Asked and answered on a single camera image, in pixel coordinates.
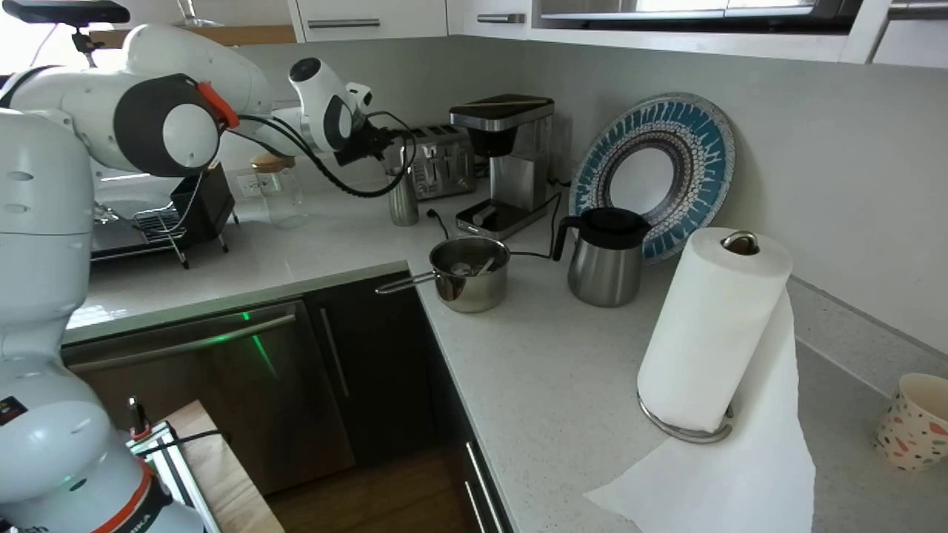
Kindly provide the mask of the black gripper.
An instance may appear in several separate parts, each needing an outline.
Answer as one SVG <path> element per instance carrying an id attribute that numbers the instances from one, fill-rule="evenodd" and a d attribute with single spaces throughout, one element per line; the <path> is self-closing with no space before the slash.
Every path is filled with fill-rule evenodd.
<path id="1" fill-rule="evenodd" d="M 355 159 L 383 159 L 386 150 L 402 136 L 402 127 L 377 127 L 370 119 L 358 119 L 355 131 L 342 143 L 334 159 L 349 167 Z"/>

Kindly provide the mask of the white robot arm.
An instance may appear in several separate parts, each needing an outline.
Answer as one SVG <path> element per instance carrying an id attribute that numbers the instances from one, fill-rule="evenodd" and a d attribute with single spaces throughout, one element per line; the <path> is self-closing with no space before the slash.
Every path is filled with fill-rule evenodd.
<path id="1" fill-rule="evenodd" d="M 370 88 L 290 65 L 290 106 L 237 51 L 179 28 L 128 32 L 117 68 L 23 72 L 0 106 L 0 513 L 13 533 L 205 533 L 63 362 L 94 233 L 161 239 L 183 210 L 157 180 L 205 174 L 220 139 L 263 124 L 318 167 L 380 156 Z"/>

